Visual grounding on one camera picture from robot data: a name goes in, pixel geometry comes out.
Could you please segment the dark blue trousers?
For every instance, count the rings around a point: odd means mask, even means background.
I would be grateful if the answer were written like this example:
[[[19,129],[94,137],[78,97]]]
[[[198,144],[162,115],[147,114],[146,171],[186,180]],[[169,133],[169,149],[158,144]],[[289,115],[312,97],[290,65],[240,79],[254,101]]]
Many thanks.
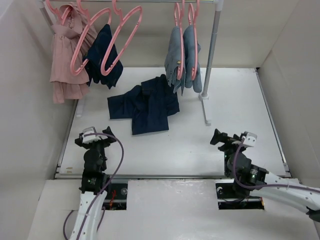
[[[178,95],[164,74],[107,99],[111,120],[131,119],[132,135],[169,130],[168,117],[180,111]]]

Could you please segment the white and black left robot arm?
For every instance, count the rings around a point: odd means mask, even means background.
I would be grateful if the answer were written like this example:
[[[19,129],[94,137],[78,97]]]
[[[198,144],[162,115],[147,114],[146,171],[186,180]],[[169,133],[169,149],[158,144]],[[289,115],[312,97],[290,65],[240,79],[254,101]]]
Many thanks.
[[[75,224],[69,237],[70,240],[96,240],[98,229],[102,223],[106,208],[105,198],[112,192],[112,186],[107,183],[110,179],[104,171],[107,169],[105,148],[115,140],[97,135],[95,127],[84,129],[75,144],[85,148],[84,169],[79,190],[80,204],[77,210]]]

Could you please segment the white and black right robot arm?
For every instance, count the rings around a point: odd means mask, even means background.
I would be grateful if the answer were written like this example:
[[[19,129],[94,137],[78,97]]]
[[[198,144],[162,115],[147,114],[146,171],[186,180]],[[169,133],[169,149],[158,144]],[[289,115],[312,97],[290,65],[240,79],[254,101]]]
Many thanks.
[[[291,206],[306,214],[315,222],[320,221],[320,189],[287,178],[282,178],[267,169],[254,165],[244,155],[252,148],[258,136],[245,131],[241,135],[229,136],[218,129],[214,130],[210,144],[222,143],[218,150],[224,154],[224,175],[233,178],[231,191],[237,197],[262,197]]]

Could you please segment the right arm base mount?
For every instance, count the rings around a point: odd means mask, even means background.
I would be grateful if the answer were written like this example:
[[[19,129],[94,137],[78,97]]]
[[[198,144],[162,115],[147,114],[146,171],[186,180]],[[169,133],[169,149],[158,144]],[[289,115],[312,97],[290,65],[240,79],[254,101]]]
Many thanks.
[[[241,195],[233,189],[232,181],[215,183],[217,205],[219,210],[264,210],[261,197]]]

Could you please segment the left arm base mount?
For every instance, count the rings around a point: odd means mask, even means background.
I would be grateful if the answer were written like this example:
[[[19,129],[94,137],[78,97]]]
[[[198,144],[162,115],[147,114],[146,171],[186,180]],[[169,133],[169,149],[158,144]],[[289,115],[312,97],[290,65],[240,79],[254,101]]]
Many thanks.
[[[82,194],[89,192],[95,197],[108,181],[108,177],[106,179],[98,179],[96,177],[83,179],[79,190]],[[100,196],[103,193],[106,193],[106,196],[102,206],[107,211],[127,209],[128,180],[112,180]]]

